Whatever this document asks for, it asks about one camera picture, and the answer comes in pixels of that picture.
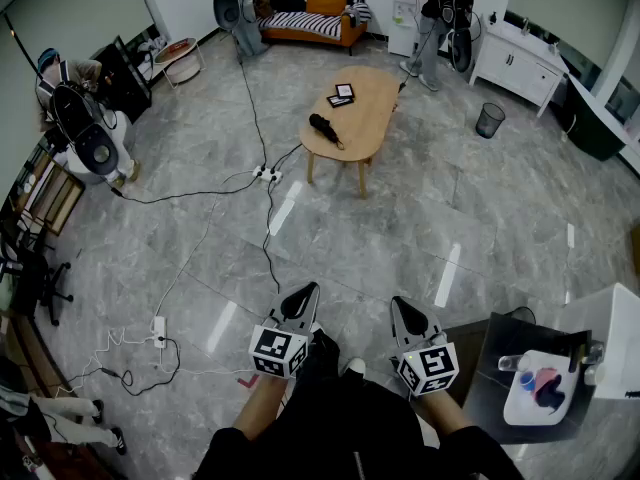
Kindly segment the striped blanket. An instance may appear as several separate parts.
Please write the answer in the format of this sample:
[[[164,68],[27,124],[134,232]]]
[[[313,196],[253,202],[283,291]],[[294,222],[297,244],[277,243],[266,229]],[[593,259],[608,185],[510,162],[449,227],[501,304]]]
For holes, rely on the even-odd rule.
[[[328,39],[341,39],[341,17],[304,11],[275,12],[258,20],[260,30],[293,30],[309,32]]]

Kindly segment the person's left forearm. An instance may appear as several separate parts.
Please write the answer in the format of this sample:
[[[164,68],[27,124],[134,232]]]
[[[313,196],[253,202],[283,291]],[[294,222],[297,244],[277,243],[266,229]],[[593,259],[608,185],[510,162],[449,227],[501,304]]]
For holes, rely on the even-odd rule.
[[[233,427],[255,441],[276,420],[287,385],[287,379],[262,376]]]

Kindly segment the wooden shelf rack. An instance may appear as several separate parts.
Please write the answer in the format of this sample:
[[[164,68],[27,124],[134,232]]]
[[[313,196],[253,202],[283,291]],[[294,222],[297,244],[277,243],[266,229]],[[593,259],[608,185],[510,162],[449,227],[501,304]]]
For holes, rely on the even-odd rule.
[[[9,201],[28,230],[59,236],[84,189],[83,182],[37,147],[14,182]]]

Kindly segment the person's right forearm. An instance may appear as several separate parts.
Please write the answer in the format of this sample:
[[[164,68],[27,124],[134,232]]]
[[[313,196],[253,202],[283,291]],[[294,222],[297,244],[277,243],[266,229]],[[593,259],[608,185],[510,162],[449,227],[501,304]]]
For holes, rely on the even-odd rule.
[[[433,391],[413,398],[411,405],[418,416],[435,430],[439,439],[473,426],[446,390]]]

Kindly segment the oval wooden table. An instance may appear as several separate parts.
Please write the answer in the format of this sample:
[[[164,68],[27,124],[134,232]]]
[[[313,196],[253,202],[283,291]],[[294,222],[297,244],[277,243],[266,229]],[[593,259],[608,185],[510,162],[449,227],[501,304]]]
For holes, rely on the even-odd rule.
[[[354,90],[354,102],[332,108],[327,97],[336,95],[336,84],[349,83]],[[365,167],[381,148],[399,94],[400,81],[380,69],[352,65],[340,69],[316,100],[309,116],[317,113],[328,119],[344,144],[339,150],[311,127],[309,116],[300,128],[300,141],[308,151],[307,181],[313,181],[314,160],[323,157],[358,167],[359,189],[367,196]]]

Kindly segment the black side table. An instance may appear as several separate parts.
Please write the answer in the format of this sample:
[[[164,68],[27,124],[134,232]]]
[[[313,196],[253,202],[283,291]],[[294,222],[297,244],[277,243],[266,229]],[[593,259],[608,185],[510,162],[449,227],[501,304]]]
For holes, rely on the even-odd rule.
[[[461,369],[451,392],[471,419],[499,443],[547,443],[577,435],[594,392],[584,382],[584,359],[595,344],[590,331],[567,333],[493,313],[487,320],[451,328],[449,337],[456,346]],[[579,370],[569,410],[555,426],[511,426],[503,418],[514,372],[499,371],[498,360],[529,350],[567,356],[571,361],[569,371]]]

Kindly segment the black glass-door fridge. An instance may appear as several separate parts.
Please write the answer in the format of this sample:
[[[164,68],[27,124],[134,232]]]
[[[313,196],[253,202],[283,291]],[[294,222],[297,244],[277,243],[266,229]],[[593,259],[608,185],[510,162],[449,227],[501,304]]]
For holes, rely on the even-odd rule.
[[[151,107],[152,94],[121,37],[97,50],[91,59],[102,65],[97,89],[100,100],[135,123]]]

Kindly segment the white vanity cabinet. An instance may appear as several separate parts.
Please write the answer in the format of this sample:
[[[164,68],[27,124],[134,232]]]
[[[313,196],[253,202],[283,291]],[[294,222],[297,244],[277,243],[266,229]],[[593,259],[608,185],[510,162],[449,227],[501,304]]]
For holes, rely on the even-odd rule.
[[[502,20],[491,23],[484,16],[480,45],[469,85],[478,78],[498,85],[538,107],[541,117],[569,69],[559,53],[531,34]]]

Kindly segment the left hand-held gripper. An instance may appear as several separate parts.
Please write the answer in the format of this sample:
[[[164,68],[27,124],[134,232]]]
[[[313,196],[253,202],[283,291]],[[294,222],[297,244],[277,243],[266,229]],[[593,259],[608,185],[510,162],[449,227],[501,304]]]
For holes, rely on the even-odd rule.
[[[270,316],[256,325],[248,349],[255,370],[289,379],[308,357],[320,287],[311,281],[286,289],[270,304]]]

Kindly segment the white storage box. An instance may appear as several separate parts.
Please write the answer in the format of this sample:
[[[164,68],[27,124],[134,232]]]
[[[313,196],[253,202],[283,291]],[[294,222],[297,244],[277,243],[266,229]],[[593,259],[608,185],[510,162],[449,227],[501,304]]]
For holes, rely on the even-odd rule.
[[[620,283],[567,304],[556,320],[567,333],[590,331],[604,346],[592,379],[596,399],[640,399],[640,297]]]

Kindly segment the white water dispenser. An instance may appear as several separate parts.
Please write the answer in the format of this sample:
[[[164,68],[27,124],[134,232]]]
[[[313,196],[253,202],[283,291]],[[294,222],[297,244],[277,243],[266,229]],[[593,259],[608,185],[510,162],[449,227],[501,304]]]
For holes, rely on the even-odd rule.
[[[419,42],[422,6],[427,0],[391,0],[391,24],[388,29],[388,51],[410,57]]]

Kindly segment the white roller blind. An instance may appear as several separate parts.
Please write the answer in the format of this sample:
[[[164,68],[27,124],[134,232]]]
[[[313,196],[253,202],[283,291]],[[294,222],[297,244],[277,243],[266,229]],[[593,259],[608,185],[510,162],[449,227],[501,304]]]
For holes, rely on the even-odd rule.
[[[602,68],[628,0],[509,0],[507,9],[551,32]]]

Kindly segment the white round side table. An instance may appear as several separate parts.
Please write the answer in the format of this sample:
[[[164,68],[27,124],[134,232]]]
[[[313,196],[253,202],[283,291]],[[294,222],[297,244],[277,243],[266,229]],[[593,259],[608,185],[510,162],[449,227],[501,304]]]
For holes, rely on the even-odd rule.
[[[206,69],[198,41],[191,50],[177,54],[169,54],[167,46],[154,56],[153,62],[154,68],[165,76],[172,88],[189,81]]]

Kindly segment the orange sofa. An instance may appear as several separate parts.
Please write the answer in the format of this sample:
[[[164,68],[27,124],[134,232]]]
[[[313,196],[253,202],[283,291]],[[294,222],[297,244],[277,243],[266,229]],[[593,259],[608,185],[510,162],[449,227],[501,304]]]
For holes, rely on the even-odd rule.
[[[328,39],[309,32],[299,32],[293,30],[260,30],[262,37],[265,40],[287,40],[287,41],[306,41],[330,44],[343,47],[347,50],[351,50],[355,42],[367,31],[368,22],[363,22],[354,16],[351,12],[343,10],[341,17],[341,39],[333,40]]]

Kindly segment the white tray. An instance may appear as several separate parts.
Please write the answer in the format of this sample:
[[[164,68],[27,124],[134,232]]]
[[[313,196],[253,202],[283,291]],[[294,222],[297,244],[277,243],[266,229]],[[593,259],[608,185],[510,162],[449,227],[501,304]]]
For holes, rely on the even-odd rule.
[[[534,400],[534,391],[526,392],[519,386],[522,372],[514,372],[503,408],[503,418],[511,426],[555,426],[564,419],[569,410],[579,380],[579,370],[569,371],[571,361],[567,356],[537,350],[529,350],[524,354],[531,358],[531,364],[526,371],[533,372],[535,378],[542,368],[554,368],[562,375],[559,391],[565,394],[565,400],[557,409],[540,407]]]

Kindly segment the black office chair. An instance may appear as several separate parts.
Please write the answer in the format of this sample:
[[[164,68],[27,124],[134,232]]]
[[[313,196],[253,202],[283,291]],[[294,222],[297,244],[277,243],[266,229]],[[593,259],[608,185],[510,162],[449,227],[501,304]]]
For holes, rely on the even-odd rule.
[[[57,290],[63,271],[69,270],[71,263],[64,262],[54,270],[42,254],[5,238],[0,238],[0,250],[0,281],[5,274],[15,281],[10,309],[33,320],[36,306],[44,306],[48,309],[51,324],[58,327],[53,299],[74,301],[72,295],[64,295]]]

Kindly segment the pink cloth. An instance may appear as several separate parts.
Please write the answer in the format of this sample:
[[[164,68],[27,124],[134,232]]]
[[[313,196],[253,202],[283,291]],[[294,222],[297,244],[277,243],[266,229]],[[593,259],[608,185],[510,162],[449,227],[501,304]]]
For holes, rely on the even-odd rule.
[[[565,394],[559,391],[562,375],[554,368],[540,369],[535,378],[533,397],[540,407],[559,408],[565,400]]]

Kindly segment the black umbrella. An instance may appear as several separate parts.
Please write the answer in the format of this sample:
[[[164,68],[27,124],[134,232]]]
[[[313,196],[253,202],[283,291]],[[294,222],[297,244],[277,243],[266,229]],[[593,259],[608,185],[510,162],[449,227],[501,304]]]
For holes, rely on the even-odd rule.
[[[312,113],[309,116],[309,124],[312,128],[323,135],[329,142],[333,143],[339,150],[344,149],[344,144],[339,139],[336,131],[333,129],[328,119],[322,117],[317,113]]]

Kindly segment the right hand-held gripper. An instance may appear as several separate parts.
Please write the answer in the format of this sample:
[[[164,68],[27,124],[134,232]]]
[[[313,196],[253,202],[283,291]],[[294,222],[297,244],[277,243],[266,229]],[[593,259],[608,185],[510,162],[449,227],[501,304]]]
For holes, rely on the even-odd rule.
[[[459,374],[459,363],[455,345],[439,333],[442,326],[436,315],[404,296],[392,298],[391,315],[397,345],[407,345],[397,355],[397,374],[409,393],[422,396],[449,388]],[[432,339],[409,346],[417,338]]]

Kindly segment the black mesh wastebasket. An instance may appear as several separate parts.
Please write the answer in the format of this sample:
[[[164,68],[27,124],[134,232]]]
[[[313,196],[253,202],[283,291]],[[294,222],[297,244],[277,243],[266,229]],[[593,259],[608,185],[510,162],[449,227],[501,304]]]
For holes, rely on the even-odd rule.
[[[486,102],[475,125],[476,133],[485,139],[491,139],[504,120],[503,109],[495,103]]]

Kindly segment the person's black clothing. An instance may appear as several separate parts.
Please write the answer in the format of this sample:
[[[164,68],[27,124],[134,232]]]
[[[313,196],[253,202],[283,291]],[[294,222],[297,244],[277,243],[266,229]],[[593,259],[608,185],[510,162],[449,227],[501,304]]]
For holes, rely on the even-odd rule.
[[[319,323],[276,420],[249,441],[217,430],[193,480],[524,480],[504,449],[472,427],[439,439],[411,401],[338,369]]]

